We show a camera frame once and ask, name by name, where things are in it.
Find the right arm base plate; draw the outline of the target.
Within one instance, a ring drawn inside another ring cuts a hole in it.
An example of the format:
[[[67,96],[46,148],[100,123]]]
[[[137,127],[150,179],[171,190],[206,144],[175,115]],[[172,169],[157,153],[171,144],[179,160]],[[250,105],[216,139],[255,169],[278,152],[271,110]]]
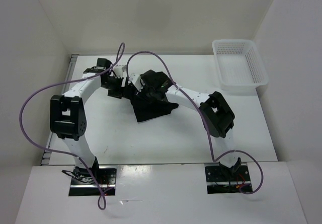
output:
[[[204,169],[208,194],[239,193],[240,188],[245,193],[253,191],[246,164],[242,164],[233,177],[224,176],[219,164],[208,164]]]

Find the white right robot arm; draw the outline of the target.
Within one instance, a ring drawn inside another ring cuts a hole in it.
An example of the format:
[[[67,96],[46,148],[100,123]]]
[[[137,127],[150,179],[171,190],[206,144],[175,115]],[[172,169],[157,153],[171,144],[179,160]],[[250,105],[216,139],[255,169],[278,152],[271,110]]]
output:
[[[221,176],[232,180],[238,175],[241,159],[233,153],[235,115],[220,92],[207,94],[189,90],[177,85],[164,72],[153,70],[132,74],[129,81],[136,88],[131,104],[138,122],[168,115],[179,106],[195,110],[209,137],[211,157],[214,159],[219,154]]]

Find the black shorts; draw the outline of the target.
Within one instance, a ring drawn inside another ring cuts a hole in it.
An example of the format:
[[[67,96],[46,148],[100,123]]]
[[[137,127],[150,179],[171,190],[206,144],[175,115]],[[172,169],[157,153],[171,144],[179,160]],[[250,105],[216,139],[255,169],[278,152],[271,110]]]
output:
[[[138,123],[169,115],[179,106],[169,102],[165,94],[149,89],[139,91],[134,86],[124,88],[122,97],[130,100]]]

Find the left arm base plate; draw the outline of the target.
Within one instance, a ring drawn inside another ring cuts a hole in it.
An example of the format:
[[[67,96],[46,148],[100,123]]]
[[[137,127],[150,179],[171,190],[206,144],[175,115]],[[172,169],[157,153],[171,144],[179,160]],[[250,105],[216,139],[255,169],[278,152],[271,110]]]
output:
[[[100,192],[87,170],[74,168],[73,171],[62,170],[71,177],[69,196],[99,196]],[[93,172],[105,196],[114,196],[116,191],[117,166],[99,166]]]

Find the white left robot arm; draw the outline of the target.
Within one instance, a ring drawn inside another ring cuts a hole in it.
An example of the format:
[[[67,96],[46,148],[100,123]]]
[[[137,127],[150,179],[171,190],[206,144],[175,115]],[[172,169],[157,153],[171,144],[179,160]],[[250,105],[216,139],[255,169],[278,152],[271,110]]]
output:
[[[84,105],[99,88],[115,91],[122,86],[124,65],[112,66],[105,58],[98,58],[97,64],[84,70],[82,80],[62,95],[50,99],[50,130],[67,145],[73,154],[75,171],[73,176],[83,177],[88,183],[100,179],[97,158],[91,152],[85,131],[87,119]]]

